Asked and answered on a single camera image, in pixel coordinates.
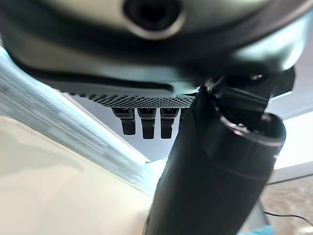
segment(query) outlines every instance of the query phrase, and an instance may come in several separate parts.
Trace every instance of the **black cylinder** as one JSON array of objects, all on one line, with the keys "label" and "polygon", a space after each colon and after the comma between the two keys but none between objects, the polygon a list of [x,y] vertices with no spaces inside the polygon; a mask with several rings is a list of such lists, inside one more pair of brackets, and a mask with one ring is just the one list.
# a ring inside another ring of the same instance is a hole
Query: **black cylinder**
[{"label": "black cylinder", "polygon": [[227,121],[208,94],[187,112],[156,189],[146,235],[235,235],[286,138],[264,114],[253,132]]}]

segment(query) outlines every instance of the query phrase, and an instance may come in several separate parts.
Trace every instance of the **black cable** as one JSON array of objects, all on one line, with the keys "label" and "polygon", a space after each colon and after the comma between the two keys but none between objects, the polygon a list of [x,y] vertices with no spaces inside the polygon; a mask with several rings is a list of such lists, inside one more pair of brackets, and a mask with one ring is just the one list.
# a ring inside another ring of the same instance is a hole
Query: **black cable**
[{"label": "black cable", "polygon": [[265,214],[268,215],[272,215],[272,216],[276,216],[276,217],[295,217],[295,218],[299,218],[299,219],[303,219],[305,222],[307,222],[308,224],[310,224],[313,227],[313,223],[311,221],[309,221],[308,219],[295,215],[295,214],[273,214],[273,213],[269,213],[269,212],[264,212]]}]

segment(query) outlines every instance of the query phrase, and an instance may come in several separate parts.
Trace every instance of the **perforated grille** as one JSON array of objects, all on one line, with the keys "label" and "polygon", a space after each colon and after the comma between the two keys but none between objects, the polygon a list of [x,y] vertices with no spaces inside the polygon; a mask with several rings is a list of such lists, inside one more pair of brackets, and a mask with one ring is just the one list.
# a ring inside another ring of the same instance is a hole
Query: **perforated grille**
[{"label": "perforated grille", "polygon": [[117,95],[86,95],[81,94],[94,102],[114,108],[189,108],[194,96],[181,95],[174,98],[150,98],[139,96]]}]

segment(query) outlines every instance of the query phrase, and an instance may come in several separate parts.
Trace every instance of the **round opening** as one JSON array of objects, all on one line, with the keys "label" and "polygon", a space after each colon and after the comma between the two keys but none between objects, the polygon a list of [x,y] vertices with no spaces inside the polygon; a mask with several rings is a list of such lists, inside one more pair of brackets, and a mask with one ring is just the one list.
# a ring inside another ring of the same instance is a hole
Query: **round opening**
[{"label": "round opening", "polygon": [[180,15],[176,0],[126,0],[125,17],[142,30],[160,32],[170,28]]}]

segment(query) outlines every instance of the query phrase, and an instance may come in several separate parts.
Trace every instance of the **beige surface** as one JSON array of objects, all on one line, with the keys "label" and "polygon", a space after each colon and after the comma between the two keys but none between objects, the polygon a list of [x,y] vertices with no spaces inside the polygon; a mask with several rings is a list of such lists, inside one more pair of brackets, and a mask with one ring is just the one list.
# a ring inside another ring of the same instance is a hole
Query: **beige surface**
[{"label": "beige surface", "polygon": [[[286,181],[265,188],[264,210],[276,214],[296,214],[313,222],[313,176]],[[298,218],[267,216],[277,235],[295,235],[309,225]]]},{"label": "beige surface", "polygon": [[0,235],[140,235],[151,197],[0,116]]}]

